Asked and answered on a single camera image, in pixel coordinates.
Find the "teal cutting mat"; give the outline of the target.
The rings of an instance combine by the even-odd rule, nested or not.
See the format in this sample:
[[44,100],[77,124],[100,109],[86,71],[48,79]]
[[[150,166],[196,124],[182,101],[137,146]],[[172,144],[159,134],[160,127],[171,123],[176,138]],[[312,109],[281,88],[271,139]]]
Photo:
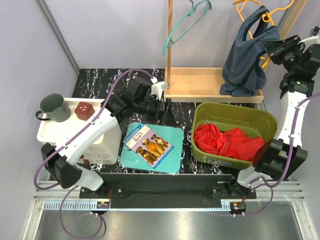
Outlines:
[[[138,126],[138,124],[140,123],[132,123],[129,125],[126,137]],[[154,132],[156,132],[167,142],[173,145],[173,150],[155,169],[153,169],[123,143],[123,148],[119,160],[120,164],[126,168],[135,170],[153,171],[168,174],[178,173],[180,169],[181,155],[183,149],[183,131],[179,128],[170,126],[152,124],[145,125],[150,127]]]

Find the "white plastic storage box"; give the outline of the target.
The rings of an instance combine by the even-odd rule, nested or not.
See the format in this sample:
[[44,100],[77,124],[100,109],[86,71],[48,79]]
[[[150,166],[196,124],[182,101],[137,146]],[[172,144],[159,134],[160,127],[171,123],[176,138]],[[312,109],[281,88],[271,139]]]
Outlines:
[[[71,109],[71,116],[64,122],[55,122],[52,120],[42,121],[40,123],[37,140],[42,144],[50,143],[55,145],[73,137],[85,126],[85,121],[78,119],[75,109],[79,102],[89,103],[97,113],[101,106],[102,99],[90,98],[65,98]],[[84,159],[91,164],[113,165],[118,160],[122,131],[119,125],[113,126],[104,135],[100,136],[89,148],[82,153]]]

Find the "dark green metal mug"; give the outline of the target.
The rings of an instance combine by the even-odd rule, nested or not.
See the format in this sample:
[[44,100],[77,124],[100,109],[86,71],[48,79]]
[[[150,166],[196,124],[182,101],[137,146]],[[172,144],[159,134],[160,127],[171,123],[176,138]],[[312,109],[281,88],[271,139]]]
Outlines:
[[35,113],[35,117],[40,121],[61,123],[68,120],[72,114],[64,97],[58,93],[52,93],[44,97],[39,107],[40,110]]

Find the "aluminium rail frame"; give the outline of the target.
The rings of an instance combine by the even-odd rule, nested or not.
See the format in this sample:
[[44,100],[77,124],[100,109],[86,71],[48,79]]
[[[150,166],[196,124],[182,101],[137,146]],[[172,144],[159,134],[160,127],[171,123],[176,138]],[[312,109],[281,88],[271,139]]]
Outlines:
[[55,187],[36,191],[25,240],[317,240],[301,185],[261,187],[246,212],[229,213],[232,199],[216,208],[116,208],[114,199],[80,199],[80,191]]

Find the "orange hanger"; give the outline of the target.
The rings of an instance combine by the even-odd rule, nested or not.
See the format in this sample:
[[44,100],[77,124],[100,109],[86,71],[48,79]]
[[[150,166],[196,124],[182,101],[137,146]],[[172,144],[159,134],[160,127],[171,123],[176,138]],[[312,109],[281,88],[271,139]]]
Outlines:
[[[243,15],[242,15],[242,10],[243,10],[243,8],[246,6],[246,4],[247,4],[248,2],[253,2],[253,3],[259,5],[260,7],[262,6],[262,4],[261,4],[260,2],[258,2],[257,0],[236,0],[236,1],[234,1],[234,2],[232,3],[233,5],[236,6],[236,11],[237,11],[238,15],[240,16],[242,22],[245,21]],[[267,23],[267,24],[270,23],[272,26],[275,26],[274,20],[273,20],[273,18],[272,18],[272,14],[274,14],[275,12],[278,12],[278,11],[284,11],[284,10],[289,9],[289,8],[294,4],[294,2],[295,2],[294,0],[290,0],[289,4],[288,4],[287,6],[285,6],[285,7],[279,7],[279,8],[276,8],[276,9],[272,10],[271,12],[264,13],[264,14],[262,15],[262,17],[261,17],[262,21],[263,21],[264,23]],[[248,34],[249,34],[249,36],[250,36],[251,39],[254,38],[254,37],[253,37],[253,34],[252,34],[252,32],[251,32],[250,30],[248,30]],[[265,68],[267,67],[267,65],[270,63],[270,61],[271,61],[271,59],[268,58],[268,59],[264,62],[264,64],[261,66],[262,69],[265,69]]]

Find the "olive green plastic basket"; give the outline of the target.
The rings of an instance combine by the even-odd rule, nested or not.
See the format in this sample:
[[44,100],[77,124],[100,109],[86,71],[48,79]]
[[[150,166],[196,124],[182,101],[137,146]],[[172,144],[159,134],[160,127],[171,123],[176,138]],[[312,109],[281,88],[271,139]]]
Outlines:
[[239,157],[230,158],[207,153],[197,147],[194,140],[196,129],[204,124],[214,124],[222,132],[239,128],[248,137],[261,137],[265,142],[275,136],[278,127],[278,122],[273,115],[259,109],[215,102],[201,103],[195,109],[191,133],[193,157],[206,164],[241,170],[248,168],[252,163]]

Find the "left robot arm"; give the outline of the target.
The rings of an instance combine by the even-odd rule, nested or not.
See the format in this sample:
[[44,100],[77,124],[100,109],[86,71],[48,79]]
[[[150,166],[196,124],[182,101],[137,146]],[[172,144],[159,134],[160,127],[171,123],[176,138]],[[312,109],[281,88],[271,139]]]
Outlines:
[[166,112],[161,107],[169,107],[169,101],[163,98],[167,88],[166,81],[155,77],[145,81],[137,77],[119,93],[111,91],[77,133],[41,147],[42,167],[63,189],[78,185],[90,189],[95,197],[103,198],[108,193],[107,184],[98,173],[78,166],[78,159],[99,137],[118,128],[119,123],[133,114],[144,115],[155,122],[166,120]]

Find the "red tank top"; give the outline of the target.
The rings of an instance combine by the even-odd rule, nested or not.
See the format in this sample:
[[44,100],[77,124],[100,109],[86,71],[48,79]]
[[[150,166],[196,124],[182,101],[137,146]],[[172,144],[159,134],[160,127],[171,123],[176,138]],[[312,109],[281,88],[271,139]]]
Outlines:
[[193,134],[196,147],[204,153],[252,162],[265,144],[261,137],[249,137],[240,128],[222,132],[213,123],[200,125]]

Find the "wooden clothes rack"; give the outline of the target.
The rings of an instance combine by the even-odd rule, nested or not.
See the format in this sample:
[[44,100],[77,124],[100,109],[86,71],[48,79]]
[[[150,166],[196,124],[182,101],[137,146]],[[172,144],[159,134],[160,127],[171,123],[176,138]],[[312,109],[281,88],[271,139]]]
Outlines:
[[[221,85],[224,83],[221,67],[172,67],[171,51],[178,42],[205,14],[212,9],[209,0],[202,0],[197,4],[191,2],[190,10],[173,27],[173,0],[168,0],[168,37],[165,41],[162,54],[167,54],[167,67],[165,68],[164,80],[169,84],[164,96],[173,102],[218,102],[218,103],[249,103],[261,104],[265,98],[262,90],[258,90],[254,96],[233,97],[231,95],[220,95]],[[174,32],[183,20],[192,16],[197,7],[205,3],[202,15],[185,31],[177,40],[173,40]],[[283,16],[278,23],[277,29],[281,38],[286,38],[296,23],[308,0],[295,0],[293,5],[284,10]]]

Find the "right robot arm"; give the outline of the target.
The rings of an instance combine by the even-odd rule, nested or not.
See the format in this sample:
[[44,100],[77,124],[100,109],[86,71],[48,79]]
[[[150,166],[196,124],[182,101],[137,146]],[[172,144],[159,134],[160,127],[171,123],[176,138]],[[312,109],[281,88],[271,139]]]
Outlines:
[[267,55],[276,65],[283,65],[286,74],[280,82],[281,121],[275,138],[256,153],[252,166],[240,170],[225,185],[232,198],[242,198],[257,188],[271,189],[289,177],[306,159],[301,131],[305,110],[313,94],[314,76],[320,68],[320,36],[300,39],[294,35],[283,40],[262,42]]

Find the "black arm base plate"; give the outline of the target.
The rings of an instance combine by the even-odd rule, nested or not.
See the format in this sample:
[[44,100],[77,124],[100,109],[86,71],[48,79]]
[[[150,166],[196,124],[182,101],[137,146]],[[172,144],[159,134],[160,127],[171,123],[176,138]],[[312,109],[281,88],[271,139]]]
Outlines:
[[80,189],[81,199],[111,199],[120,210],[211,210],[221,200],[254,200],[257,195],[238,186],[231,174],[101,173],[97,191]]

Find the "brown red small block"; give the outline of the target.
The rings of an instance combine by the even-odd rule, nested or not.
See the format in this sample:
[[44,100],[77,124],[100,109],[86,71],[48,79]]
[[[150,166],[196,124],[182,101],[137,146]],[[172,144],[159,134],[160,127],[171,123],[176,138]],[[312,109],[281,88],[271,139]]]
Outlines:
[[87,121],[95,113],[95,109],[91,103],[80,101],[76,106],[74,113],[78,119]]

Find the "dog picture book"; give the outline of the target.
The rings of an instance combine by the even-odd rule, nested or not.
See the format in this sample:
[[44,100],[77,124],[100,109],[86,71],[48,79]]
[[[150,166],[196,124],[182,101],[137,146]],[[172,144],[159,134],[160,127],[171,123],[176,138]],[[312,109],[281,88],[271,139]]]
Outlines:
[[172,144],[143,123],[138,124],[123,142],[153,169],[174,149]]

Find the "navy blue tank top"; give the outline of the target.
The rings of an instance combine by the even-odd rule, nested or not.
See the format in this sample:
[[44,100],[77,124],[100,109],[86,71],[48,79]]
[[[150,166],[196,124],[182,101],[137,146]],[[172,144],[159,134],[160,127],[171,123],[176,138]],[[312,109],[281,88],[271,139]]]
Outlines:
[[260,57],[266,53],[262,42],[280,40],[277,27],[262,20],[268,11],[261,6],[241,24],[222,68],[221,95],[252,97],[265,86],[266,75],[260,67]]

